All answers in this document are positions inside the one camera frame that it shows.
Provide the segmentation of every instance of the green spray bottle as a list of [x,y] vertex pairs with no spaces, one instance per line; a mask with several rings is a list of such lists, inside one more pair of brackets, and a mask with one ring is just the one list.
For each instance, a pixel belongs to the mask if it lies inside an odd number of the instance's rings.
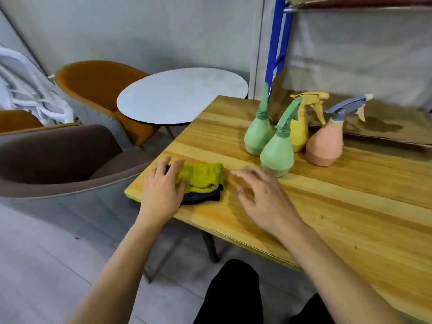
[[268,95],[269,86],[265,83],[258,112],[245,135],[246,151],[251,155],[260,155],[267,142],[270,141],[274,135],[274,130],[269,121]]
[[267,143],[261,153],[261,166],[276,177],[284,176],[294,165],[294,150],[292,147],[291,120],[298,120],[297,111],[303,99],[297,97],[285,110],[279,122],[276,125],[276,134]]

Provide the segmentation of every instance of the orange chair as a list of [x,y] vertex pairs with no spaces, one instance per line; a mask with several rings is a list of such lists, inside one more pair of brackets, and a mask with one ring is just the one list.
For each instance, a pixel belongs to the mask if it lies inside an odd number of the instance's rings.
[[127,148],[141,146],[159,129],[129,119],[117,109],[120,92],[146,76],[121,63],[89,60],[63,67],[56,74],[56,83],[83,124],[104,125]]
[[33,132],[76,125],[78,124],[68,123],[44,126],[25,110],[3,110],[0,111],[0,145]]

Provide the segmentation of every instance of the white chair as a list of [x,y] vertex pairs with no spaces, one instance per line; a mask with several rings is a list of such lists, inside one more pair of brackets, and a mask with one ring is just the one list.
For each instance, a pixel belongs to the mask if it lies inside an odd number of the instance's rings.
[[0,47],[0,106],[31,112],[44,125],[72,123],[74,114],[58,87],[23,54]]

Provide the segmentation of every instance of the round table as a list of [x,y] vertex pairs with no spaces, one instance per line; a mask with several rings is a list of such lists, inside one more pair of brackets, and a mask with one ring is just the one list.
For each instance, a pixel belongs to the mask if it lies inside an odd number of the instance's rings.
[[218,95],[245,98],[248,91],[247,82],[227,70],[168,70],[126,87],[117,98],[117,108],[130,119],[169,128],[190,123]]

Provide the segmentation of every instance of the blue shelf frame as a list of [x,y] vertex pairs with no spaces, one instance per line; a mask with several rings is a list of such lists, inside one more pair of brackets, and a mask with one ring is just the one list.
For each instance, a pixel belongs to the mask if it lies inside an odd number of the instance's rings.
[[[289,35],[291,33],[291,25],[294,19],[294,13],[284,13],[284,10],[289,7],[289,2],[286,0],[276,0],[273,16],[273,26],[270,35],[269,56],[267,59],[267,71],[265,82],[269,86],[269,93],[273,77],[277,76],[285,65],[286,50],[288,48]],[[282,40],[280,41],[280,32],[282,30],[282,21],[285,15],[285,23],[283,25]],[[280,41],[280,51],[277,54],[277,49]]]

